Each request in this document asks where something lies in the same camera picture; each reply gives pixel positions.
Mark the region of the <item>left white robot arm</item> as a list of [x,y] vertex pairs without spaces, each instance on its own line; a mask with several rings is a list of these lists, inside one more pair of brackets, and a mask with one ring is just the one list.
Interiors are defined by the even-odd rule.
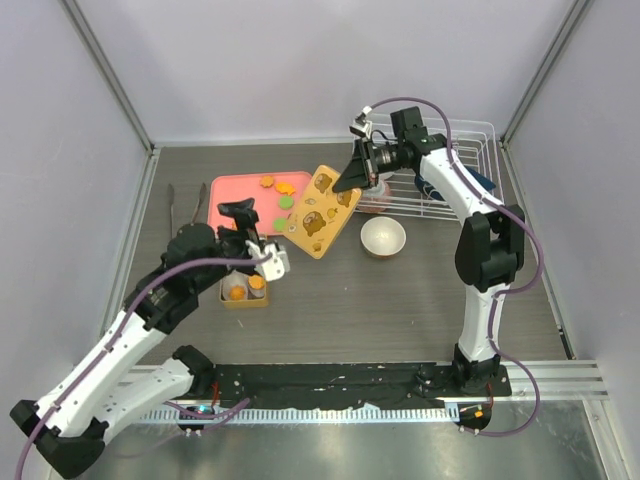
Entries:
[[166,339],[199,306],[202,292],[235,270],[253,270],[268,254],[257,232],[254,199],[221,203],[232,229],[187,224],[167,244],[160,265],[142,278],[126,298],[101,340],[48,394],[21,400],[10,417],[28,440],[15,476],[36,448],[64,479],[86,472],[121,427],[154,403],[176,397],[205,397],[214,383],[213,363],[191,345],[120,393],[121,376]]

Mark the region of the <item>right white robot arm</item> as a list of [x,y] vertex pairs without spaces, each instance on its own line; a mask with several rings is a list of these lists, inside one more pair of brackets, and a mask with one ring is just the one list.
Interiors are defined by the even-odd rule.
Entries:
[[466,298],[451,380],[462,394],[482,392],[500,366],[494,335],[501,293],[524,264],[524,213],[518,206],[505,206],[485,189],[458,159],[451,133],[430,133],[419,108],[391,113],[394,138],[383,145],[372,139],[370,112],[363,108],[350,127],[356,137],[352,159],[332,190],[369,190],[377,186],[381,174],[411,169],[452,209],[461,224],[454,263]]

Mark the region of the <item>silver tin lid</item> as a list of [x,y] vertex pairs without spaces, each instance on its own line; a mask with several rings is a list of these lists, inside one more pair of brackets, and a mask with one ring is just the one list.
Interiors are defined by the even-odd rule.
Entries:
[[312,258],[319,260],[335,242],[362,196],[359,188],[335,193],[340,174],[320,165],[286,220],[283,235]]

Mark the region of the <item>metal tongs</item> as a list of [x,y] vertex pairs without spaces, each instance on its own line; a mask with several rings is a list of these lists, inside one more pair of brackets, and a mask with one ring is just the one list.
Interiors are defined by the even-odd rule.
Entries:
[[166,187],[169,237],[173,238],[183,224],[196,223],[208,199],[208,186],[201,182],[191,196],[186,194],[176,198],[176,189],[172,183]]

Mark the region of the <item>gold cookie tin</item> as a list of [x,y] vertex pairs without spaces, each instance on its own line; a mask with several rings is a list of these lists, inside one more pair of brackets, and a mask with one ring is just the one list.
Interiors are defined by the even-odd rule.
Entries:
[[221,295],[221,287],[222,287],[223,280],[220,282],[219,300],[221,301],[221,303],[225,308],[228,308],[228,309],[263,308],[269,305],[268,286],[267,286],[267,296],[264,299],[253,299],[251,296],[251,293],[249,292],[249,296],[247,300],[236,301],[236,302],[224,301]]

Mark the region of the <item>orange ridged round cookie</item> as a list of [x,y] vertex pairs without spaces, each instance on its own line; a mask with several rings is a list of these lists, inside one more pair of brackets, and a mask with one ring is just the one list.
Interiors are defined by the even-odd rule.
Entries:
[[266,287],[266,281],[259,275],[253,275],[248,279],[248,286],[251,290],[262,291]]

